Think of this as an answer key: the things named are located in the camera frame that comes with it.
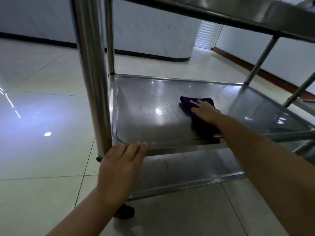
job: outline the person's left hand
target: person's left hand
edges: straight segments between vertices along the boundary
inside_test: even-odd
[[[114,212],[129,197],[148,144],[119,143],[111,147],[100,164],[96,191]]]

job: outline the person's left arm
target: person's left arm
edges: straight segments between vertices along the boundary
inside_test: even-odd
[[[118,144],[101,162],[97,186],[47,236],[97,236],[127,200],[147,150],[147,143]]]

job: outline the person's right arm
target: person's right arm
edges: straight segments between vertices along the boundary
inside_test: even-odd
[[[207,102],[197,116],[215,125],[246,177],[291,235],[315,235],[315,167],[278,143],[258,135]]]

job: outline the floor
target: floor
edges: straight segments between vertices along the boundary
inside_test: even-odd
[[[243,82],[249,71],[204,49],[171,63],[115,56],[117,73]],[[289,93],[256,76],[251,87]],[[290,110],[315,124],[298,107]],[[77,50],[0,39],[0,233],[44,235],[95,187],[99,163]],[[129,203],[101,235],[287,235],[247,180]]]

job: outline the stain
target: stain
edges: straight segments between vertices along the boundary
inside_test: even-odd
[[[165,164],[166,171],[168,172],[168,165],[167,165],[166,161],[164,160],[163,163]]]

